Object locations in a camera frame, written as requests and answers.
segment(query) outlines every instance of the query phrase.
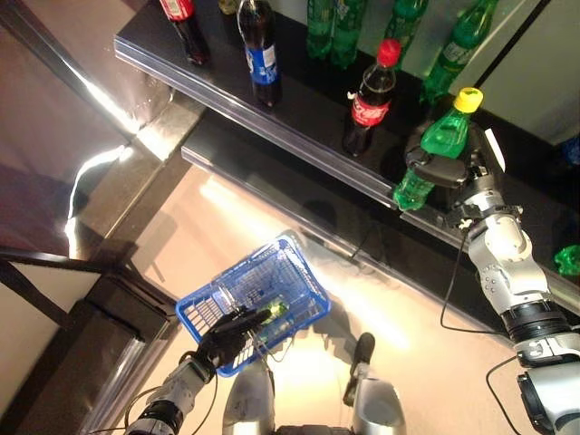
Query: red label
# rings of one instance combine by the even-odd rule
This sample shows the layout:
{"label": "red label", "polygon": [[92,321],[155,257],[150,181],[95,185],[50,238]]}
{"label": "red label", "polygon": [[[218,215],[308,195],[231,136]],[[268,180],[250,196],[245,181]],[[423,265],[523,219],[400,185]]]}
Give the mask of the red label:
{"label": "red label", "polygon": [[371,106],[361,100],[361,97],[357,93],[353,101],[353,119],[359,124],[372,127],[382,121],[384,115],[389,111],[390,105],[391,102],[389,101],[383,104],[383,106]]}
{"label": "red label", "polygon": [[183,21],[193,15],[192,0],[159,0],[165,15],[171,21]]}

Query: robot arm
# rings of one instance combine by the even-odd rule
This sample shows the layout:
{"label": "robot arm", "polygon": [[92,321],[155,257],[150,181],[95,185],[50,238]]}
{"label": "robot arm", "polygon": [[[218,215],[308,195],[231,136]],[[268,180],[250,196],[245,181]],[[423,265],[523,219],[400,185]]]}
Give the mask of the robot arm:
{"label": "robot arm", "polygon": [[178,368],[148,398],[148,405],[126,435],[177,435],[185,416],[193,410],[198,392],[216,375],[217,367],[231,363],[244,348],[249,331],[270,317],[242,309],[223,316],[204,334],[196,352],[187,352]]}
{"label": "robot arm", "polygon": [[481,130],[474,134],[468,182],[455,208],[455,218],[469,228],[469,258],[527,368],[517,383],[534,429],[580,433],[580,334],[551,301],[546,276],[520,226],[521,208],[504,204],[490,170],[497,162],[487,163],[489,142]]}

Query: soda bottle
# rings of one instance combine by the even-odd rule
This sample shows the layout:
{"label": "soda bottle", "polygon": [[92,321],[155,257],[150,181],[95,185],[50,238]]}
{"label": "soda bottle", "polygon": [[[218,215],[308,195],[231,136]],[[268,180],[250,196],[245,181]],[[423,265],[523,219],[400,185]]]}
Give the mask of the soda bottle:
{"label": "soda bottle", "polygon": [[401,56],[396,69],[401,68],[402,59],[417,32],[428,2],[429,0],[395,0],[391,21],[387,25],[384,37],[396,39],[401,44]]}
{"label": "soda bottle", "polygon": [[267,0],[242,0],[237,26],[246,45],[254,95],[272,107],[282,97],[276,64],[274,12]]}
{"label": "soda bottle", "polygon": [[306,50],[313,59],[323,59],[333,40],[334,0],[308,0]]}
{"label": "soda bottle", "polygon": [[498,0],[478,0],[453,27],[451,36],[423,82],[420,100],[434,104],[451,84],[486,38]]}
{"label": "soda bottle", "polygon": [[237,0],[217,0],[217,5],[225,15],[235,14],[237,11]]}
{"label": "soda bottle", "polygon": [[580,275],[580,245],[571,245],[561,249],[555,256],[560,275]]}
{"label": "soda bottle", "polygon": [[160,0],[165,15],[177,30],[188,61],[202,65],[209,60],[206,39],[199,30],[193,0]]}
{"label": "soda bottle", "polygon": [[366,0],[336,0],[334,38],[330,60],[345,69],[356,59]]}
{"label": "soda bottle", "polygon": [[360,156],[371,146],[374,126],[389,111],[395,86],[392,67],[399,60],[400,54],[399,42],[396,39],[385,39],[379,47],[377,62],[362,75],[351,115],[344,124],[343,149],[354,157]]}
{"label": "soda bottle", "polygon": [[[451,110],[423,133],[420,147],[431,154],[456,159],[467,141],[469,116],[478,109],[482,100],[483,93],[479,89],[463,88]],[[401,210],[418,210],[434,186],[415,175],[412,169],[407,169],[393,197]]]}

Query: bottle cap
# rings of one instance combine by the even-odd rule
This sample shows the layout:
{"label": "bottle cap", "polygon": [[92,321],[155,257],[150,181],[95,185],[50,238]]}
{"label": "bottle cap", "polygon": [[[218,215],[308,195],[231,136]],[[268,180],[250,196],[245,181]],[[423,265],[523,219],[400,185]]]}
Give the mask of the bottle cap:
{"label": "bottle cap", "polygon": [[477,88],[463,88],[453,102],[453,107],[463,113],[473,113],[483,101],[483,92]]}
{"label": "bottle cap", "polygon": [[377,53],[377,62],[382,66],[394,66],[401,55],[401,44],[396,39],[382,41]]}

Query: red bottle cap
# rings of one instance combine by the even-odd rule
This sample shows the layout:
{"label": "red bottle cap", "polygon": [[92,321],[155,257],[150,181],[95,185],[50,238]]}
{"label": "red bottle cap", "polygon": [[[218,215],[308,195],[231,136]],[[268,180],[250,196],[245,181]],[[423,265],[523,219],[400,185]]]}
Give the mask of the red bottle cap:
{"label": "red bottle cap", "polygon": [[382,66],[394,66],[401,55],[401,44],[396,39],[382,41],[377,53],[377,62]]}

